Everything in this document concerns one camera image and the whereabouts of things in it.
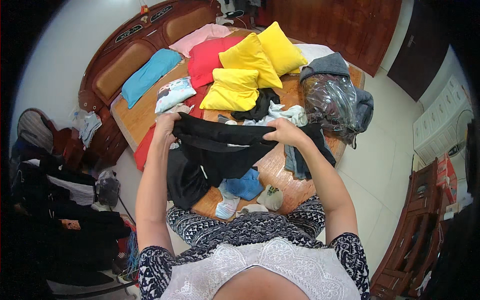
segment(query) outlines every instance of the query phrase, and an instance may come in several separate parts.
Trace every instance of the hand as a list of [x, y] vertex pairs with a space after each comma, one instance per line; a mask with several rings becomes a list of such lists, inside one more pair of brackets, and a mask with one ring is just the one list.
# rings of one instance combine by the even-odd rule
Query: hand
[[267, 126], [275, 127], [276, 130], [264, 135], [267, 141], [278, 141], [294, 147], [299, 147], [307, 141], [312, 141], [301, 129], [284, 118], [270, 121]]
[[177, 139], [173, 134], [173, 125], [175, 121], [181, 117], [177, 112], [161, 114], [156, 119], [155, 132], [153, 134], [152, 143], [170, 145]]

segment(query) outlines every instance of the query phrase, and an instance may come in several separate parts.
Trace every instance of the wooden headboard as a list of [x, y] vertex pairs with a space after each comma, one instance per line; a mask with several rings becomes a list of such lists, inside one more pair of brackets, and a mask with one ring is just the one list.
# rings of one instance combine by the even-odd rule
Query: wooden headboard
[[221, 16], [217, 0], [167, 0], [115, 30], [88, 64], [80, 84], [80, 108], [98, 113], [118, 96], [123, 83], [161, 48]]

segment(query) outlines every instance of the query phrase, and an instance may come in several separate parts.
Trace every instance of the red cloth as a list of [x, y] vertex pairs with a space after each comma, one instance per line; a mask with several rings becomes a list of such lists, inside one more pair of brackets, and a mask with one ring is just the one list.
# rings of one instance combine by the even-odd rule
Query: red cloth
[[[205, 98], [205, 94], [207, 92], [207, 86], [201, 86], [196, 88], [195, 91], [197, 92], [196, 95], [188, 98], [183, 103], [188, 106], [192, 106], [195, 104], [193, 109], [190, 111], [189, 115], [202, 119], [204, 117], [204, 110], [200, 109], [200, 103]], [[147, 154], [148, 149], [150, 148], [150, 144], [152, 143], [153, 133], [155, 131], [156, 123], [154, 123], [150, 129], [148, 129], [147, 134], [144, 136], [142, 141], [137, 147], [137, 151], [133, 154], [133, 158], [135, 158], [135, 163], [137, 163], [137, 169], [140, 171], [144, 171], [145, 163], [147, 162]]]
[[213, 69], [223, 68], [218, 54], [227, 51], [244, 39], [243, 36], [229, 36], [211, 39], [195, 45], [190, 50], [188, 74], [192, 78], [192, 87], [198, 87], [213, 82]]
[[201, 86], [195, 89], [195, 92], [197, 92], [196, 95], [191, 96], [187, 100], [185, 100], [183, 103], [188, 106], [192, 106], [195, 104], [193, 109], [190, 111], [189, 115], [203, 119], [204, 117], [204, 110], [200, 109], [200, 104], [205, 98], [205, 94], [207, 93], [207, 86]]
[[133, 154], [135, 162], [137, 163], [137, 169], [144, 171], [145, 163], [147, 162], [148, 148], [153, 140], [153, 133], [155, 131], [156, 122], [148, 129], [147, 134], [144, 136], [144, 139], [140, 142], [137, 147], [137, 151]]

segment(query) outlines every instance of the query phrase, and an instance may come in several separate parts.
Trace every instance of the white drawer cabinet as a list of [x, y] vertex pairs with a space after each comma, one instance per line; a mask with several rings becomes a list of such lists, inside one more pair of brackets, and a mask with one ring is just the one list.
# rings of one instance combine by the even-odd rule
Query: white drawer cabinet
[[452, 75], [437, 99], [413, 123], [413, 147], [425, 164], [457, 144], [456, 122], [465, 109], [471, 107], [462, 86]]

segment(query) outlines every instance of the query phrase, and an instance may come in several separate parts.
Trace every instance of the red pillow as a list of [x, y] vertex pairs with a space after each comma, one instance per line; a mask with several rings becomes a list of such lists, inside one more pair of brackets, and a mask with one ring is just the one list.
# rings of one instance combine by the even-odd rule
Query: red pillow
[[194, 89], [213, 82], [213, 69], [223, 68], [218, 54], [227, 51], [238, 44], [245, 37], [227, 36], [211, 39], [195, 45], [190, 50], [188, 61], [188, 73]]

